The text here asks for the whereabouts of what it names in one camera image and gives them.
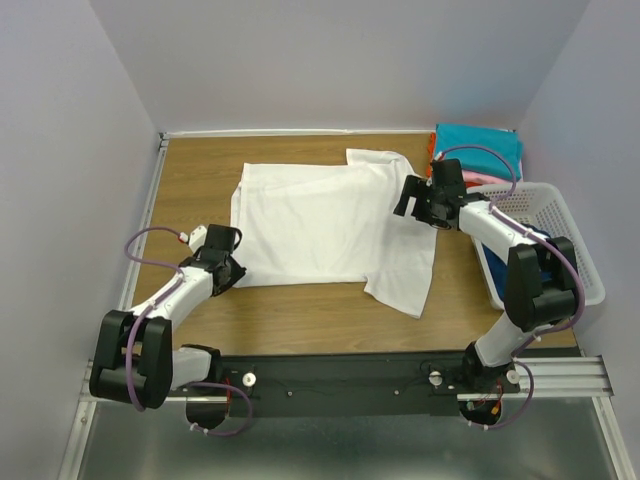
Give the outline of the white t shirt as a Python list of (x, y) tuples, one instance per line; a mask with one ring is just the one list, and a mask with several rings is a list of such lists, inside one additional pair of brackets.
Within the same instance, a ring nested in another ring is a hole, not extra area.
[(436, 230), (393, 213), (414, 170), (390, 151), (349, 149), (337, 166), (244, 165), (231, 197), (243, 238), (242, 288), (364, 283), (377, 301), (413, 318), (429, 294)]

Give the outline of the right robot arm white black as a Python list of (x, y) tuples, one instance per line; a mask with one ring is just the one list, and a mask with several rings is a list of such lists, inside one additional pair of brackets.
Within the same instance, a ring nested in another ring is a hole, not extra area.
[(507, 216), (496, 201), (468, 191), (458, 160), (433, 162), (429, 179), (407, 176), (394, 212), (476, 238), (506, 265), (504, 311), (462, 357), (458, 377), (466, 389), (480, 392), (505, 377), (536, 338), (559, 331), (561, 322), (583, 312), (573, 243), (544, 237)]

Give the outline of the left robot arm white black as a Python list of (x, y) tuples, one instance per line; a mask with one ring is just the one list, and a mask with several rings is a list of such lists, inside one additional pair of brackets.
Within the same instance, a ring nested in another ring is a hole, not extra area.
[[(178, 264), (134, 255), (133, 243), (162, 231), (186, 245), (191, 254)], [(214, 393), (223, 376), (219, 350), (195, 344), (175, 349), (173, 333), (199, 305), (230, 290), (246, 274), (233, 257), (243, 234), (231, 226), (200, 225), (185, 233), (166, 226), (147, 227), (125, 244), (132, 261), (167, 268), (170, 280), (151, 297), (103, 318), (89, 376), (98, 398), (128, 403), (138, 411), (157, 409), (172, 390), (190, 385), (201, 395)]]

